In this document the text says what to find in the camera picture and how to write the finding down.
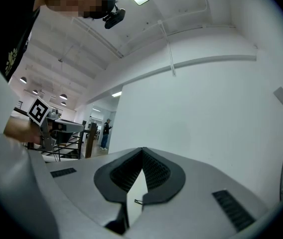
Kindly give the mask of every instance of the wooden post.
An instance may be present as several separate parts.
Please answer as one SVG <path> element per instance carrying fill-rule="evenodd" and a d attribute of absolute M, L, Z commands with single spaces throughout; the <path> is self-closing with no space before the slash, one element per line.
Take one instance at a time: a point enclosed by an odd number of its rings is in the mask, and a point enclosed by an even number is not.
<path fill-rule="evenodd" d="M 91 123 L 89 131 L 90 131 L 90 133 L 89 133 L 88 138 L 87 138 L 85 158 L 89 158 L 89 157 L 92 156 L 92 147 L 93 147 L 93 142 L 94 142 L 94 136 L 95 136 L 95 133 L 97 131 L 97 124 Z"/>

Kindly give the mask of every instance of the black shirt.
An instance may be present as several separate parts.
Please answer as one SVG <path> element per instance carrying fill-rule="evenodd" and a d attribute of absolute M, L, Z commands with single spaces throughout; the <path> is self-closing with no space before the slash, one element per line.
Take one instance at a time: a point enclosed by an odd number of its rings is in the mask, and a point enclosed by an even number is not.
<path fill-rule="evenodd" d="M 0 72 L 7 81 L 18 67 L 40 9 L 35 0 L 0 0 Z"/>
<path fill-rule="evenodd" d="M 111 128 L 112 128 L 112 127 L 111 127 L 107 122 L 105 122 L 103 134 L 110 134 L 110 129 L 111 129 Z"/>

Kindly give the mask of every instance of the person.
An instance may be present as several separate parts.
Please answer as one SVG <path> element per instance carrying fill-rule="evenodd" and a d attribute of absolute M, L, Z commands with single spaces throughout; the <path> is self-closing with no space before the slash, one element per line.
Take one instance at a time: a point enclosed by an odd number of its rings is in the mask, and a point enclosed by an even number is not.
<path fill-rule="evenodd" d="M 103 138 L 101 142 L 101 149 L 102 150 L 107 150 L 106 148 L 106 143 L 108 140 L 108 135 L 110 134 L 110 129 L 112 126 L 110 126 L 111 119 L 107 119 L 107 121 L 104 124 L 104 129 L 103 129 Z"/>
<path fill-rule="evenodd" d="M 27 49 L 32 27 L 40 7 L 74 17 L 101 18 L 116 0 L 0 0 L 0 72 L 6 81 L 18 67 Z M 21 142 L 38 143 L 39 130 L 28 121 L 10 117 L 4 134 Z"/>

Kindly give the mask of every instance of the floor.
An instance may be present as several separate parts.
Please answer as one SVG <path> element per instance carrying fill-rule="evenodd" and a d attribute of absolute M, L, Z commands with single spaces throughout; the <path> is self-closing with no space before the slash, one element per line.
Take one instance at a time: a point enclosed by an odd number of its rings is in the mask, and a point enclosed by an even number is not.
<path fill-rule="evenodd" d="M 85 151 L 86 151 L 86 142 L 82 146 L 82 155 L 85 156 Z M 108 150 L 101 150 L 100 145 L 97 145 L 97 140 L 94 140 L 93 142 L 93 147 L 92 147 L 92 157 L 98 157 L 98 156 L 103 156 L 108 154 Z"/>

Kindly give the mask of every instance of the white ceiling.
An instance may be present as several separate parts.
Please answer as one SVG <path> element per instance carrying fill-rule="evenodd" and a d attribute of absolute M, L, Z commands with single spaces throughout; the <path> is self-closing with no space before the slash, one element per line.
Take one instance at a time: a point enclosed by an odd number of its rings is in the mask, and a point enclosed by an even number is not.
<path fill-rule="evenodd" d="M 110 63 L 162 38 L 158 20 L 170 35 L 214 23 L 212 12 L 220 7 L 216 0 L 149 0 L 143 5 L 118 0 L 117 5 L 126 16 L 111 29 L 105 29 L 101 19 L 65 17 L 42 7 L 15 76 L 33 82 L 29 91 L 37 87 L 57 96 L 65 93 L 67 107 L 74 109 L 80 95 Z"/>

